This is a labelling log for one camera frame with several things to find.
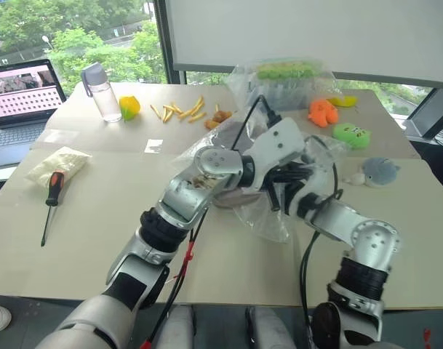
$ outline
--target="screwdriver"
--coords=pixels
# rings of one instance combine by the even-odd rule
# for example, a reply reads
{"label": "screwdriver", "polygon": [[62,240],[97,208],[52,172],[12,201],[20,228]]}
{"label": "screwdriver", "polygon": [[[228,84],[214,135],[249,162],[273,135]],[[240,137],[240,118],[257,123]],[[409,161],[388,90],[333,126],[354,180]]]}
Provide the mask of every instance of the screwdriver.
{"label": "screwdriver", "polygon": [[49,222],[50,212],[52,211],[52,206],[58,206],[58,197],[60,196],[61,189],[64,185],[64,173],[61,171],[54,171],[49,179],[48,185],[48,198],[45,204],[48,206],[47,221],[45,222],[44,235],[41,237],[40,246],[45,246],[45,233],[47,232],[47,226]]}

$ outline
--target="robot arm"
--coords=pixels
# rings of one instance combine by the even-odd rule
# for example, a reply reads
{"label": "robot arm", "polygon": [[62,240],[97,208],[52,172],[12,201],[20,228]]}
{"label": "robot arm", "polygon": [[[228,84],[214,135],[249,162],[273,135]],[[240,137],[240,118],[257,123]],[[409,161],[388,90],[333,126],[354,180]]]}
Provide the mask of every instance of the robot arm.
{"label": "robot arm", "polygon": [[[378,341],[383,311],[380,295],[399,243],[397,232],[388,223],[363,217],[338,200],[316,194],[325,183],[324,171],[301,171],[302,180],[297,181],[300,165],[294,163],[294,168],[291,161],[303,154],[305,146],[297,124],[286,118],[242,155],[222,148],[200,149],[156,206],[142,214],[141,226],[111,266],[105,291],[80,304],[37,348],[125,348],[137,311],[154,304],[169,275],[167,263],[213,197],[238,187],[246,193],[267,190],[272,209],[279,209],[274,182],[289,183],[282,205],[289,216],[298,216],[324,235],[352,246],[338,277],[328,286],[330,302],[325,304],[338,309],[340,329],[353,326],[343,320],[345,316],[353,320],[357,316],[356,322],[365,329],[356,332]],[[318,337],[327,335],[315,327]]]}

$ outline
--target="gray plush toy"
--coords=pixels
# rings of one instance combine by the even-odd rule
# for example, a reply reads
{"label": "gray plush toy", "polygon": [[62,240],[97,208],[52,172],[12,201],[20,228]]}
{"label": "gray plush toy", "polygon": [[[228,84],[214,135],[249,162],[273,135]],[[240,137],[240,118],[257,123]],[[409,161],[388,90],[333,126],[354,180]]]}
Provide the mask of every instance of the gray plush toy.
{"label": "gray plush toy", "polygon": [[370,187],[382,187],[393,182],[400,167],[387,158],[369,158],[364,161],[360,172],[343,181],[352,185],[366,184]]}

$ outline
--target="laptop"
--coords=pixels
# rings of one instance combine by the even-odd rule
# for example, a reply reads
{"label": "laptop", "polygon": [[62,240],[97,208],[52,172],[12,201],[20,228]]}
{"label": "laptop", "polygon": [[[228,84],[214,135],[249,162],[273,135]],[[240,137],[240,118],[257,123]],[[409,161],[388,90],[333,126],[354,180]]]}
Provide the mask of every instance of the laptop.
{"label": "laptop", "polygon": [[24,159],[65,101],[49,60],[0,66],[0,167]]}

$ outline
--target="red screwdriver handle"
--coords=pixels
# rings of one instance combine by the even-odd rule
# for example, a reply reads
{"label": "red screwdriver handle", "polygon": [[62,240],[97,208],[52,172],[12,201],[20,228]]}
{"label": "red screwdriver handle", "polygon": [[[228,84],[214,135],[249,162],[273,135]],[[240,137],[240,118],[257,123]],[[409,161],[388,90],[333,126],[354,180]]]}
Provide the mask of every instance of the red screwdriver handle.
{"label": "red screwdriver handle", "polygon": [[61,189],[64,186],[64,173],[61,171],[54,171],[49,179],[48,186],[48,198],[45,204],[48,206],[58,206],[58,197],[60,196]]}

